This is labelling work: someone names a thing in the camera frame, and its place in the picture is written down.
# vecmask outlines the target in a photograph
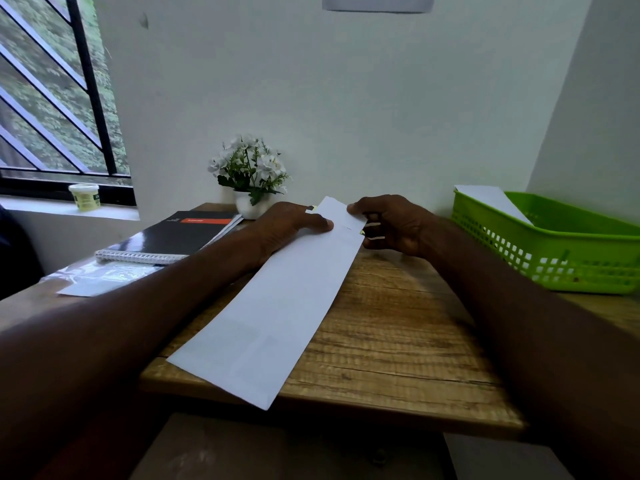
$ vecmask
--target flower pot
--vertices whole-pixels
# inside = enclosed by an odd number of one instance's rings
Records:
[[[260,202],[255,205],[251,205],[249,192],[238,192],[234,190],[234,195],[236,197],[238,212],[242,214],[242,217],[245,219],[254,221],[269,209],[271,206],[271,196],[273,194],[265,194]]]

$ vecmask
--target black notebook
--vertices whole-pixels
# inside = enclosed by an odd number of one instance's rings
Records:
[[[235,212],[187,210],[96,252],[100,260],[171,264],[220,239],[242,221]]]

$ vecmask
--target hand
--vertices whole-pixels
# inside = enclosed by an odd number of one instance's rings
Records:
[[[363,197],[348,205],[347,210],[350,214],[364,214],[367,223],[376,224],[364,227],[366,249],[393,249],[409,256],[424,257],[420,237],[438,219],[400,195]]]
[[[253,267],[263,265],[274,252],[290,243],[300,229],[316,232],[333,229],[333,222],[320,214],[307,214],[306,210],[303,205],[276,202],[256,222],[236,233],[238,237],[247,237],[252,244],[258,244],[257,254],[252,257]]]

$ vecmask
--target green plastic basket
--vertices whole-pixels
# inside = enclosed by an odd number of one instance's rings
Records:
[[[534,226],[459,192],[452,219],[512,268],[549,290],[636,290],[640,226],[539,195],[505,193]]]

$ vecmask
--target white lid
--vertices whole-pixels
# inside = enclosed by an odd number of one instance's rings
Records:
[[[98,192],[98,184],[73,184],[69,185],[71,192]]]

